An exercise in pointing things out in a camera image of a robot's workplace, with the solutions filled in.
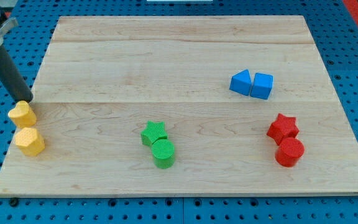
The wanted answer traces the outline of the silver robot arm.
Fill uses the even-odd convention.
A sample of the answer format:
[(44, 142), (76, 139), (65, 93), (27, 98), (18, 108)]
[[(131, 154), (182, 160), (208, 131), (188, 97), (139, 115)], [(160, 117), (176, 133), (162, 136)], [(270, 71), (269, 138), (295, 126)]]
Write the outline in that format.
[(4, 47), (4, 36), (17, 26), (17, 19), (7, 17), (0, 8), (0, 81), (13, 100), (30, 102), (33, 94)]

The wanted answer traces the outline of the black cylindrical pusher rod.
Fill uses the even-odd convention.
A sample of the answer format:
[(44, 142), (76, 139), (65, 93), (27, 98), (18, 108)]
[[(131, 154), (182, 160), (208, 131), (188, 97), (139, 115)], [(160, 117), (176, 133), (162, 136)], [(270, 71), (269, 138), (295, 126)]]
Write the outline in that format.
[(29, 86), (3, 45), (0, 46), (0, 81), (14, 101), (33, 99)]

